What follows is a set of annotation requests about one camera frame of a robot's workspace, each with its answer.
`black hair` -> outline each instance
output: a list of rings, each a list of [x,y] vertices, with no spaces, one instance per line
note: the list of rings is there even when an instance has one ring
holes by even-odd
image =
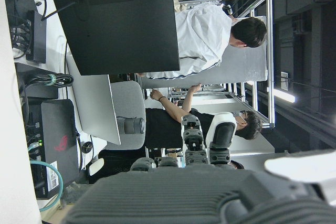
[[[237,161],[231,160],[230,162],[234,164],[237,167],[237,169],[245,169],[244,166]]]
[[[231,28],[232,35],[247,47],[259,47],[265,41],[266,26],[259,18],[245,18]]]
[[[247,118],[245,121],[247,122],[247,125],[243,129],[236,131],[236,135],[247,140],[255,139],[258,133],[261,132],[263,123],[260,117],[253,111],[246,111],[246,115]]]

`hand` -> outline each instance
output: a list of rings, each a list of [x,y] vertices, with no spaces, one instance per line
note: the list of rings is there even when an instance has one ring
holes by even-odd
[[[146,76],[146,73],[135,73],[135,74],[139,77],[145,77]]]
[[[198,85],[194,85],[194,86],[191,86],[190,88],[189,88],[189,90],[188,90],[188,92],[190,92],[190,93],[195,93],[196,91],[198,91],[198,90],[200,90],[200,88],[201,88],[201,83],[199,83]]]
[[[152,89],[152,92],[149,95],[154,100],[159,100],[160,97],[163,97],[162,93],[159,90]]]

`metal frame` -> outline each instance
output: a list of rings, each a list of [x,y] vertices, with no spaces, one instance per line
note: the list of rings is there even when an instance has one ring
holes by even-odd
[[[198,5],[203,2],[219,2],[221,0],[180,0],[181,3],[188,4],[190,7]],[[254,16],[255,8],[259,5],[266,2],[266,27],[267,27],[267,71],[268,71],[268,117],[262,115],[258,111],[258,85],[257,82],[254,82],[252,85],[252,97],[253,97],[253,106],[250,106],[246,103],[245,96],[245,83],[240,83],[240,95],[237,94],[237,83],[228,83],[228,91],[224,92],[224,89],[218,91],[214,90],[211,92],[197,92],[195,95],[211,95],[211,94],[226,94],[246,106],[248,110],[256,111],[263,120],[264,128],[273,128],[275,126],[275,101],[274,101],[274,63],[273,63],[273,12],[272,12],[272,0],[255,0],[250,6],[246,8],[238,18],[244,18],[247,15]],[[181,97],[180,93],[174,93],[170,91],[170,97]]]

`ear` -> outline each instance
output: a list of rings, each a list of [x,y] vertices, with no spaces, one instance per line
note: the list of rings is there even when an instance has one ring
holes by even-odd
[[[247,47],[247,45],[244,42],[242,42],[241,40],[239,40],[239,41],[237,41],[237,47],[238,48],[244,48],[244,47]]]
[[[238,124],[242,127],[246,127],[247,126],[247,122],[238,122]]]

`white shirt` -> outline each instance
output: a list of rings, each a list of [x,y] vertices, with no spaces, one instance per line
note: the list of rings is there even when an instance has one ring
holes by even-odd
[[[150,79],[175,79],[201,72],[222,61],[232,20],[220,6],[203,3],[175,13],[180,71],[147,73]]]

